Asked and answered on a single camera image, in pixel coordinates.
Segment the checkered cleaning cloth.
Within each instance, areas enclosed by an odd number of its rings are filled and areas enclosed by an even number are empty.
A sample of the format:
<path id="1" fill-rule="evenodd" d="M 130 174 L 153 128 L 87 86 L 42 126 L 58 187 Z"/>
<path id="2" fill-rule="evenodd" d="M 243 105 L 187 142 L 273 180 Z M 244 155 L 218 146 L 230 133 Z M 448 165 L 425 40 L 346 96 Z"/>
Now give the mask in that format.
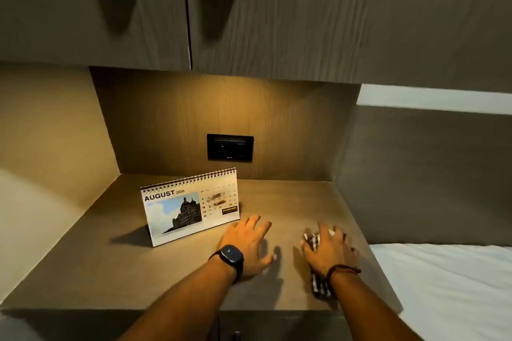
<path id="1" fill-rule="evenodd" d="M 319 245 L 319 242 L 320 242 L 319 232 L 317 234 L 313 234 L 313 235 L 309 235 L 309 236 L 305 235 L 304 241 L 306 241 L 310 245 L 311 249 L 316 250 Z M 331 278 L 332 277 L 330 278 L 329 281 L 326 281 L 326 280 L 324 280 L 324 278 L 322 276 L 315 273 L 311 267 L 310 267 L 310 269 L 311 269 L 311 287 L 312 287 L 313 294 L 316 297 L 322 297 L 322 298 L 335 297 L 334 289 L 331 286 Z M 360 272 L 361 272 L 361 270 L 358 267 L 357 274 L 359 274 Z"/>

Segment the black smartwatch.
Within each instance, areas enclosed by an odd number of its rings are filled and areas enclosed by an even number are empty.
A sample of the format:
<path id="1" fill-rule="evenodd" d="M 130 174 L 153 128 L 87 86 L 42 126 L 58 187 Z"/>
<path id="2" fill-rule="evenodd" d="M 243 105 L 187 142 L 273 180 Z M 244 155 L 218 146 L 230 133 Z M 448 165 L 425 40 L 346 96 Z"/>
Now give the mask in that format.
<path id="1" fill-rule="evenodd" d="M 234 245 L 228 244 L 218 249 L 208 260 L 216 256 L 235 270 L 233 285 L 236 284 L 242 278 L 244 272 L 245 258 L 243 253 Z"/>

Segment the spiral desk calendar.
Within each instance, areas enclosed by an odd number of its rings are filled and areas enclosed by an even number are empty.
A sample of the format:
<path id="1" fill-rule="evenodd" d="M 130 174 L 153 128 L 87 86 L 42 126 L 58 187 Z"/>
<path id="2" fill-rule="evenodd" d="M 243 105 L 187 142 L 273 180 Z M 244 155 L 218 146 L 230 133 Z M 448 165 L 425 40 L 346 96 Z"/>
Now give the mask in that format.
<path id="1" fill-rule="evenodd" d="M 140 188 L 153 247 L 240 219 L 237 170 Z"/>

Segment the person's right hand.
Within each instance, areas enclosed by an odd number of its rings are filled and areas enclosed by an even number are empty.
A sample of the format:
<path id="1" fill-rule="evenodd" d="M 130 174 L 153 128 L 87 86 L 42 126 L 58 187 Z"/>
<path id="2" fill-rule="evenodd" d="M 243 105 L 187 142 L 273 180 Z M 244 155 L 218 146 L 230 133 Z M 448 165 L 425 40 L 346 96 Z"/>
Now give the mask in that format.
<path id="1" fill-rule="evenodd" d="M 351 238 L 344 233 L 344 244 L 339 245 L 331 240 L 331 230 L 328 224 L 319 221 L 318 232 L 320 242 L 316 250 L 317 264 L 310 266 L 315 273 L 329 281 L 335 273 L 349 273 L 357 275 L 358 267 L 348 266 L 348 250 L 352 247 Z"/>

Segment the white bed sheet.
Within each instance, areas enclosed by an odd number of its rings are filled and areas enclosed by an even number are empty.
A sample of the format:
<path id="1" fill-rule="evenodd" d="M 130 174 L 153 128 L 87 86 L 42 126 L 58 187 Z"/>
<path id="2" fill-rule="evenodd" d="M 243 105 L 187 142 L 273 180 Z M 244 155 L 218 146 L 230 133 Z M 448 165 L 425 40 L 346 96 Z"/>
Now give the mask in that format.
<path id="1" fill-rule="evenodd" d="M 372 244 L 425 341 L 512 341 L 512 247 Z"/>

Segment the person's left hand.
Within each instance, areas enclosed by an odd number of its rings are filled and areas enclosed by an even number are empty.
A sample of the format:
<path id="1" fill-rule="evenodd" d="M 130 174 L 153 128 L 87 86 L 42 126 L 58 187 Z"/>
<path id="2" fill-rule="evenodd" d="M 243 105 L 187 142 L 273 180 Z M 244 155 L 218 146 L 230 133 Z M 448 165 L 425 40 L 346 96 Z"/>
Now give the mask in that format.
<path id="1" fill-rule="evenodd" d="M 244 272 L 242 278 L 239 280 L 244 281 L 251 279 L 259 274 L 259 259 L 275 253 L 266 255 L 260 254 L 261 244 L 264 241 L 265 235 L 272 227 L 272 222 L 264 220 L 262 223 L 257 223 L 257 231 L 248 231 L 248 219 L 250 217 L 242 217 L 232 226 L 227 228 L 226 232 L 222 235 L 218 245 L 218 249 L 225 245 L 234 245 L 244 255 Z"/>

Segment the wooden cabinet door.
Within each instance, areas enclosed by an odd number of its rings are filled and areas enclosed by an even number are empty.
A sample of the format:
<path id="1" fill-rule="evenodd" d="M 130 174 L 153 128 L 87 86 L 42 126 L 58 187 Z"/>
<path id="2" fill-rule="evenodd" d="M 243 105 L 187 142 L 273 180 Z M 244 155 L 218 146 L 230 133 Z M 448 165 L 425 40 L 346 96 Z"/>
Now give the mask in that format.
<path id="1" fill-rule="evenodd" d="M 187 0 L 198 73 L 512 93 L 512 0 Z"/>
<path id="2" fill-rule="evenodd" d="M 0 62 L 190 71 L 185 0 L 0 0 Z"/>

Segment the person's left forearm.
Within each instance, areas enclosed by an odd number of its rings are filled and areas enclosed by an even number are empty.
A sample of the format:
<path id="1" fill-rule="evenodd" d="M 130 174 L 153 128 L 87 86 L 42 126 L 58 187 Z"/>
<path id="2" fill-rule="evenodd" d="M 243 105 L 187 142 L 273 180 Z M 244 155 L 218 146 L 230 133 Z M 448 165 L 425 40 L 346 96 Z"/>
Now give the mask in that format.
<path id="1" fill-rule="evenodd" d="M 171 286 L 118 341 L 206 341 L 236 275 L 213 256 Z"/>

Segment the person's right forearm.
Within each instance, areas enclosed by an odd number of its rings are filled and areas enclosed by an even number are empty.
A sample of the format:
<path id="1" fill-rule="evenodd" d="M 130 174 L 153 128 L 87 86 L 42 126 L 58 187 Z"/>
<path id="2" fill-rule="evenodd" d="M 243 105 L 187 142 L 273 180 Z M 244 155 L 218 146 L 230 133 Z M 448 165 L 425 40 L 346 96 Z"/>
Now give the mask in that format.
<path id="1" fill-rule="evenodd" d="M 331 286 L 353 341 L 423 341 L 358 275 L 335 273 Z"/>

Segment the black wall socket panel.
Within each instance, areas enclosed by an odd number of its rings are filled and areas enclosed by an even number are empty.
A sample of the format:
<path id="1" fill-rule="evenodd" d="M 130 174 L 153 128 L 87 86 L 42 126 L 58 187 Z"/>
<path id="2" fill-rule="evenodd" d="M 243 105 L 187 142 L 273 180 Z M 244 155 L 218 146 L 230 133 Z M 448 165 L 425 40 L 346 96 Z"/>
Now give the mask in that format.
<path id="1" fill-rule="evenodd" d="M 253 136 L 208 133 L 206 138 L 208 160 L 253 162 Z"/>

